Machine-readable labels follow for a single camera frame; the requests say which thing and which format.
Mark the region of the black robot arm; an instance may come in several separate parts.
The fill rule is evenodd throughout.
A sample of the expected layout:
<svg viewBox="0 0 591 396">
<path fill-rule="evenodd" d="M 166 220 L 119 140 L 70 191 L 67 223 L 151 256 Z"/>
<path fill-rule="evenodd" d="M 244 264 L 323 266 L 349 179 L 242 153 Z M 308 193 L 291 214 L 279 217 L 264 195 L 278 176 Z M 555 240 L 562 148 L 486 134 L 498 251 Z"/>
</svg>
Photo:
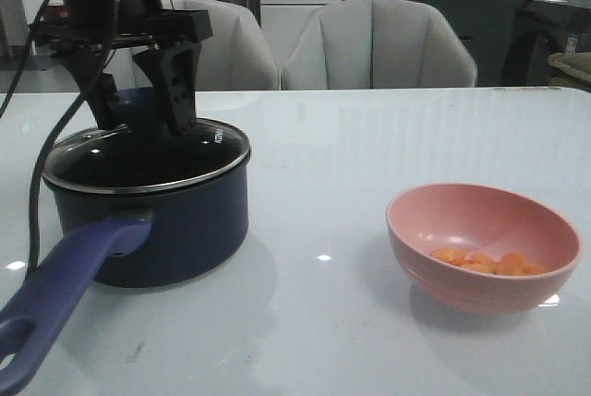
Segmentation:
<svg viewBox="0 0 591 396">
<path fill-rule="evenodd" d="M 101 129 L 149 114 L 148 128 L 164 124 L 173 136 L 197 123 L 194 91 L 201 44 L 212 36 L 205 10 L 173 10 L 161 0 L 64 0 L 66 18 L 35 21 L 32 39 L 51 44 L 53 57 L 75 80 Z M 153 87 L 156 104 L 138 103 L 130 113 L 123 93 L 103 66 L 113 50 L 141 47 L 133 57 Z"/>
</svg>

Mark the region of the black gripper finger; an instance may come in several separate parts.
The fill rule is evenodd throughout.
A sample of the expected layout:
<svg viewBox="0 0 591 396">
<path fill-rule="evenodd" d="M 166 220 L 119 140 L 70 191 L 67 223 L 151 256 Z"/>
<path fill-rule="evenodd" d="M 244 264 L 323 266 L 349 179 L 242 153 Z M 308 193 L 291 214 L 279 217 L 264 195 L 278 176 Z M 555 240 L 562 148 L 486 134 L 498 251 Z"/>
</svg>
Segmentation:
<svg viewBox="0 0 591 396">
<path fill-rule="evenodd" d="M 115 128 L 120 124 L 109 106 L 116 92 L 114 77 L 104 72 L 109 54 L 107 49 L 95 53 L 91 48 L 83 47 L 62 58 L 62 65 L 78 84 L 98 128 Z"/>
<path fill-rule="evenodd" d="M 184 136 L 196 119 L 195 88 L 201 44 L 181 42 L 168 48 L 147 49 L 134 63 L 154 88 L 159 114 L 173 136 Z"/>
</svg>

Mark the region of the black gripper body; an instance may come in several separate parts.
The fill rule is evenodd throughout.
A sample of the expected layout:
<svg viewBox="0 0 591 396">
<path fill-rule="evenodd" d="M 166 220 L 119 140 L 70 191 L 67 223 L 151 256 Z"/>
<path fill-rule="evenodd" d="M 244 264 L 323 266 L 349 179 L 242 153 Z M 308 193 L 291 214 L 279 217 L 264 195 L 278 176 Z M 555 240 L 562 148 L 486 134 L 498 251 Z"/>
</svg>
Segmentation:
<svg viewBox="0 0 591 396">
<path fill-rule="evenodd" d="M 203 42 L 212 36 L 205 10 L 165 9 L 160 0 L 64 0 L 67 15 L 35 20 L 29 38 L 49 46 L 54 57 L 78 48 L 95 53 L 138 45 L 168 48 L 181 42 Z"/>
</svg>

